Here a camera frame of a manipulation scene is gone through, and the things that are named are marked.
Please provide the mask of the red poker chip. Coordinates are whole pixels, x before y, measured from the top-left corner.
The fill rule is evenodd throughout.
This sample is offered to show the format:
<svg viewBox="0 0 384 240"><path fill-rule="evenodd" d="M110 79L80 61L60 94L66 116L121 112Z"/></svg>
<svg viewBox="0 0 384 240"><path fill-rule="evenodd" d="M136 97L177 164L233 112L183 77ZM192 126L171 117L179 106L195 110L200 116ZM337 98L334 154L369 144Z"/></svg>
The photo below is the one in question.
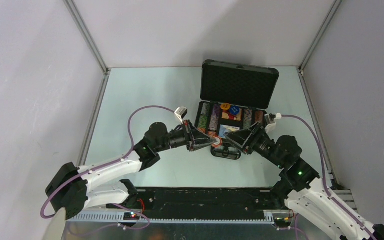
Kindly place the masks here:
<svg viewBox="0 0 384 240"><path fill-rule="evenodd" d="M211 146L213 148L218 148L218 147L222 146L222 144L223 144L223 140L219 136L215 136L213 138L213 143Z"/></svg>

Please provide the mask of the blue round dealer button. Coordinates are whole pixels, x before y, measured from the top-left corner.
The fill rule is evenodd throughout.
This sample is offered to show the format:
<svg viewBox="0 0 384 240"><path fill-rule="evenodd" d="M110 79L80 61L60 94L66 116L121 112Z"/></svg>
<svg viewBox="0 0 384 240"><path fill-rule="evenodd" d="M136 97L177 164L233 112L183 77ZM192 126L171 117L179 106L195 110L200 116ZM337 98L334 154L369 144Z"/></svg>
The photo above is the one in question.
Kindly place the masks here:
<svg viewBox="0 0 384 240"><path fill-rule="evenodd" d="M228 111L232 115L238 115L240 113L241 109L238 106L231 105Z"/></svg>

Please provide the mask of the red Texas Hold'em card deck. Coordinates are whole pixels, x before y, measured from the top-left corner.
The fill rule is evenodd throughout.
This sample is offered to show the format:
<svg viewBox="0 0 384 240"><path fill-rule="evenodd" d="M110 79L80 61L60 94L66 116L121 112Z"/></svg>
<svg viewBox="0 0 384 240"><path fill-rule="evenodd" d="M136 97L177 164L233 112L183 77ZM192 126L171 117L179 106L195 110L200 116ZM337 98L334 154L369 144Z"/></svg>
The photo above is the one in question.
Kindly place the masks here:
<svg viewBox="0 0 384 240"><path fill-rule="evenodd" d="M233 114L229 111L223 111L221 113L221 118L224 120L232 120L232 121L241 121L242 120L242 110L240 109L237 114Z"/></svg>

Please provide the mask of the orange round button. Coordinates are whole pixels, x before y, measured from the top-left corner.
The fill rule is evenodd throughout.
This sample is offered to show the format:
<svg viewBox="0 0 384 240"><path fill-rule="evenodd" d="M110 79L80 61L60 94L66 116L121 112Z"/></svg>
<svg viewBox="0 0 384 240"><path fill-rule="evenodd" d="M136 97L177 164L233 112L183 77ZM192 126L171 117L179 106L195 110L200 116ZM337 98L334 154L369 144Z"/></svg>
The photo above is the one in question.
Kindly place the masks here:
<svg viewBox="0 0 384 240"><path fill-rule="evenodd" d="M223 103L220 105L220 108L223 110L223 111L228 111L230 108L231 108L231 104L229 103Z"/></svg>

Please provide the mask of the black poker set case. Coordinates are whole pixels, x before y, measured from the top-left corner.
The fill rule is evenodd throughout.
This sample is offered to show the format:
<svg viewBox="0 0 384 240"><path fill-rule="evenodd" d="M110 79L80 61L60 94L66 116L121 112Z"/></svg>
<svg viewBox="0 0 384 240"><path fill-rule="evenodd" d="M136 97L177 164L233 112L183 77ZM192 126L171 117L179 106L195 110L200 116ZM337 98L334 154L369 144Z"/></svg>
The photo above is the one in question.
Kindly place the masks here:
<svg viewBox="0 0 384 240"><path fill-rule="evenodd" d="M220 125L240 127L240 130L244 129L245 109L253 111L252 125L255 124L255 111L264 111L263 124L266 125L266 110L269 107L280 77L280 73L276 68L207 59L203 62L201 69L200 102L195 118L195 127L198 128L198 120L203 103L210 103L209 119L214 104L228 103L242 110L241 121L235 121L222 119L223 110L221 109L217 129L218 134ZM211 137L218 136L208 132L209 119L205 134ZM222 139L222 146L217 148L211 146L211 155L228 160L238 160L242 153L230 145L226 138L220 138Z"/></svg>

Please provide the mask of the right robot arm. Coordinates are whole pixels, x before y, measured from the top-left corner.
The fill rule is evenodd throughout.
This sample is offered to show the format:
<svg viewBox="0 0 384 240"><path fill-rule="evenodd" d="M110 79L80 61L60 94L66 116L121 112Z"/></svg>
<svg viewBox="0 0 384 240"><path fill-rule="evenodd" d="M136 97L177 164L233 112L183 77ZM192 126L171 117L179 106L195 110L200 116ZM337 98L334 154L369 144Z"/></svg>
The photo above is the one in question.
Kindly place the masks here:
<svg viewBox="0 0 384 240"><path fill-rule="evenodd" d="M324 178L301 158L294 136L271 139L262 124L228 132L225 138L246 155L258 153L281 169L270 190L271 204L303 216L332 240L384 240L384 225L373 224L345 203Z"/></svg>

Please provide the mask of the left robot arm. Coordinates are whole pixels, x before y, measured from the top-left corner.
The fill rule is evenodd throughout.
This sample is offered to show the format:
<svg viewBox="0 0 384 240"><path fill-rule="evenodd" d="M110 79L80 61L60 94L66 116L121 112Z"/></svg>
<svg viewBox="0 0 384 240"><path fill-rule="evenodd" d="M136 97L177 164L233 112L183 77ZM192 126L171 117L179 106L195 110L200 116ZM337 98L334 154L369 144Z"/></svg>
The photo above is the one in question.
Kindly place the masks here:
<svg viewBox="0 0 384 240"><path fill-rule="evenodd" d="M65 209L66 220L84 209L101 205L122 204L133 208L138 202L136 188L122 176L149 169L161 159L160 152L180 147L194 152L215 143L215 138L199 131L189 120L171 131L164 123L155 122L126 154L101 165L75 166L69 162L61 166L45 189L48 199L42 206L41 217L51 218L45 214L47 205L55 212Z"/></svg>

